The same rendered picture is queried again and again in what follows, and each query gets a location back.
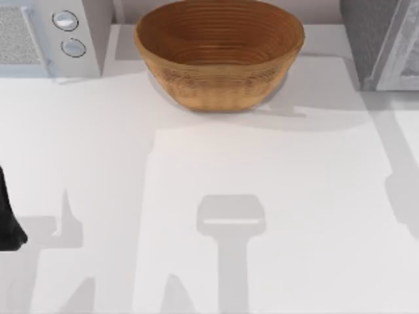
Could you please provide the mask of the brown woven basket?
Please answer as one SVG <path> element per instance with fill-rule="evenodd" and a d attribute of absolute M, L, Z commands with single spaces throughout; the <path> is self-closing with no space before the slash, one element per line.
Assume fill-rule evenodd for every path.
<path fill-rule="evenodd" d="M 302 22 L 259 0 L 178 0 L 141 17 L 134 41 L 148 70 L 192 111 L 259 105 L 304 44 Z"/>

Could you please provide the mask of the pale microwave oven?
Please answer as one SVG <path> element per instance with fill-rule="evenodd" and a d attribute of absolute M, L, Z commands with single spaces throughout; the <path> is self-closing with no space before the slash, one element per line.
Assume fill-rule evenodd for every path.
<path fill-rule="evenodd" d="M 59 30 L 52 14 L 74 13 L 79 26 Z M 113 0 L 0 0 L 0 78 L 85 79 L 100 77 L 114 15 Z M 66 56 L 60 43 L 84 43 L 81 58 Z"/>

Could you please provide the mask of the round silver microwave knob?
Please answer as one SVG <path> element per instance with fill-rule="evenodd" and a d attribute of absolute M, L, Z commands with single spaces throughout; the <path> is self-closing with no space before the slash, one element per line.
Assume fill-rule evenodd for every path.
<path fill-rule="evenodd" d="M 59 30 L 74 31 L 79 26 L 79 19 L 71 11 L 62 10 L 52 14 L 52 23 Z"/>
<path fill-rule="evenodd" d="M 70 38 L 60 43 L 62 52 L 70 58 L 81 58 L 86 54 L 86 46 L 78 39 Z"/>

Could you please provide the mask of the grey cabinet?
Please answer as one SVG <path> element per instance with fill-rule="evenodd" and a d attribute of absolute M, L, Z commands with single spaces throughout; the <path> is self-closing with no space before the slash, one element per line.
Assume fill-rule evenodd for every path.
<path fill-rule="evenodd" d="M 340 0 L 363 91 L 419 92 L 419 0 Z"/>

